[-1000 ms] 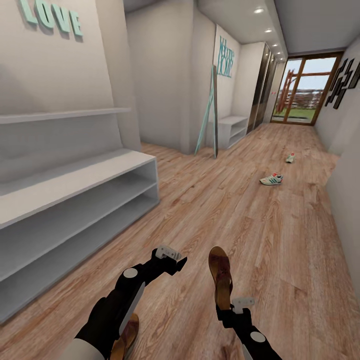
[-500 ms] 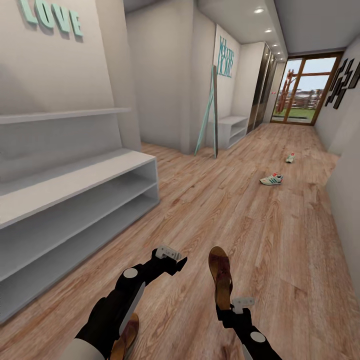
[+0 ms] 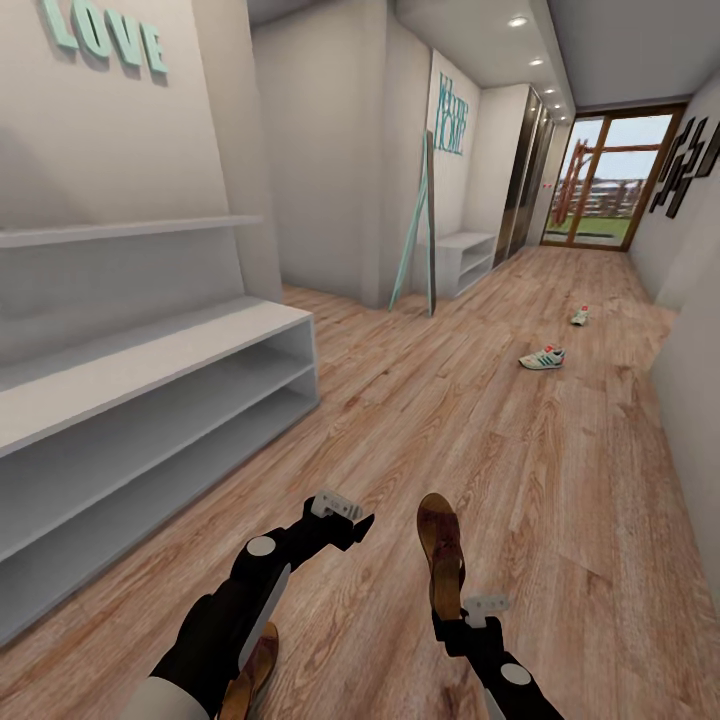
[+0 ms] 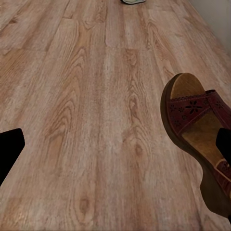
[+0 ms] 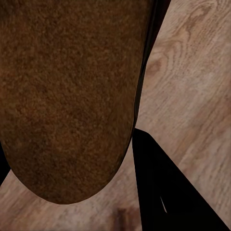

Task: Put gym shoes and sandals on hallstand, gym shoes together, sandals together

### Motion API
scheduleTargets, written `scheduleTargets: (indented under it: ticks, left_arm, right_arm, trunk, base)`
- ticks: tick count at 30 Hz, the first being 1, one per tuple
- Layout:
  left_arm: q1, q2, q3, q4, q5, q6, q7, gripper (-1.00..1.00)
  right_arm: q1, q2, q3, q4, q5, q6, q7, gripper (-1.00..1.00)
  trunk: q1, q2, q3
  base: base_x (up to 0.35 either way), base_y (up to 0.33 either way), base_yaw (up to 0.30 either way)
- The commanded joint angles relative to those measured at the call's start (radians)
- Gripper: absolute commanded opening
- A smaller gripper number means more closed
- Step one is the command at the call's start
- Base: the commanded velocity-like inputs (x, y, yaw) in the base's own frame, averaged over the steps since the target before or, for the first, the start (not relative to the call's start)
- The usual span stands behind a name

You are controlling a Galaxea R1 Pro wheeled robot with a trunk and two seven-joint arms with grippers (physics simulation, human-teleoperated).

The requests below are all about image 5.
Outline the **sandal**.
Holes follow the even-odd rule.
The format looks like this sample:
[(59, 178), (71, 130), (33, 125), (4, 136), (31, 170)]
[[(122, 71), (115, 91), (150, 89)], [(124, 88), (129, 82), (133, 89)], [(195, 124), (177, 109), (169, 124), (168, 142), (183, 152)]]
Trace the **sandal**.
[(116, 175), (170, 2), (0, 0), (0, 142), (34, 194), (74, 204)]

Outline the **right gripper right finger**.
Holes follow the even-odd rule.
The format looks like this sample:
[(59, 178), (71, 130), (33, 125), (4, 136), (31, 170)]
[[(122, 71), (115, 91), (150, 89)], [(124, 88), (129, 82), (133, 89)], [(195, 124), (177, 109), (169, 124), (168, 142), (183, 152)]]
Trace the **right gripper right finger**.
[(132, 149), (142, 231), (231, 231), (149, 133)]

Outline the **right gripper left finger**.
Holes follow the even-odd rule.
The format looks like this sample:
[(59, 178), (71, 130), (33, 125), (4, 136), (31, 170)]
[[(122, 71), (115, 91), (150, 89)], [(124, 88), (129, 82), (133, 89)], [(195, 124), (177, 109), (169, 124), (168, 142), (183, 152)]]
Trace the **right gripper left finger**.
[(1, 142), (0, 142), (0, 186), (4, 182), (10, 170), (11, 168), (6, 160), (6, 157), (2, 149)]

